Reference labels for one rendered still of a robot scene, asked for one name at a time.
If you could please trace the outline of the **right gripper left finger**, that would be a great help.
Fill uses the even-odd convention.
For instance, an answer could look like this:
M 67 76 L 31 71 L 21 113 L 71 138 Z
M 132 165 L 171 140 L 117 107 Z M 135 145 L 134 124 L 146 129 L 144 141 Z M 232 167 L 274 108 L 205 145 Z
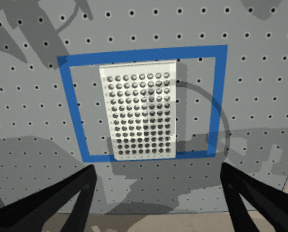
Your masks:
M 0 208 L 0 232 L 42 232 L 44 223 L 80 190 L 60 232 L 84 232 L 97 175 L 93 164 L 66 179 Z

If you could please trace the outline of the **white well plate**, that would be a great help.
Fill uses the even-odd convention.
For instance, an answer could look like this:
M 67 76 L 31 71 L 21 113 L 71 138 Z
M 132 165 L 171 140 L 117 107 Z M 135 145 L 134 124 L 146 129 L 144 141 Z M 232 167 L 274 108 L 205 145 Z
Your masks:
M 100 65 L 100 75 L 115 159 L 175 158 L 176 60 Z

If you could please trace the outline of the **blue tape outline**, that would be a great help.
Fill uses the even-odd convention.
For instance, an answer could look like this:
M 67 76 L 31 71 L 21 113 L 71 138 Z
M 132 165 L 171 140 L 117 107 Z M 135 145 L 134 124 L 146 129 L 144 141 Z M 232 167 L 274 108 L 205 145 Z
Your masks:
M 228 45 L 211 45 L 211 46 L 190 46 L 190 47 L 126 50 L 126 51 L 56 56 L 83 163 L 121 162 L 121 161 L 116 160 L 114 158 L 114 155 L 89 155 L 86 138 L 82 126 L 82 121 L 79 113 L 79 108 L 76 100 L 76 95 L 74 91 L 71 72 L 69 68 L 70 66 L 151 61 L 151 60 L 167 60 L 167 59 L 216 57 L 207 150 L 176 152 L 176 158 L 122 160 L 122 161 L 209 158 L 209 157 L 215 157 L 216 154 L 223 89 L 224 89 L 225 70 L 226 70 L 227 49 Z

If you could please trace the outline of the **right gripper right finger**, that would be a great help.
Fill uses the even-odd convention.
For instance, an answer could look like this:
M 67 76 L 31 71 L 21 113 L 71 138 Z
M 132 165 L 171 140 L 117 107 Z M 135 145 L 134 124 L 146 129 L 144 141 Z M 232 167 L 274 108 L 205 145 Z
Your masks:
M 226 162 L 222 163 L 220 180 L 235 232 L 260 232 L 240 194 L 276 232 L 288 232 L 287 193 L 254 179 Z

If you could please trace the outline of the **grey flat base plate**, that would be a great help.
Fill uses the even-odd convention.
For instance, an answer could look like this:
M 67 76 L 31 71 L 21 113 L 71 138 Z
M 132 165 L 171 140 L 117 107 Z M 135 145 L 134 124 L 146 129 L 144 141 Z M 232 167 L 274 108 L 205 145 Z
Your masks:
M 83 163 L 56 56 L 211 45 L 228 45 L 215 157 Z M 167 60 L 176 152 L 205 151 L 216 57 Z M 69 67 L 89 155 L 114 155 L 108 64 Z M 222 162 L 288 182 L 288 0 L 0 0 L 0 208 L 94 164 L 89 215 L 229 213 Z

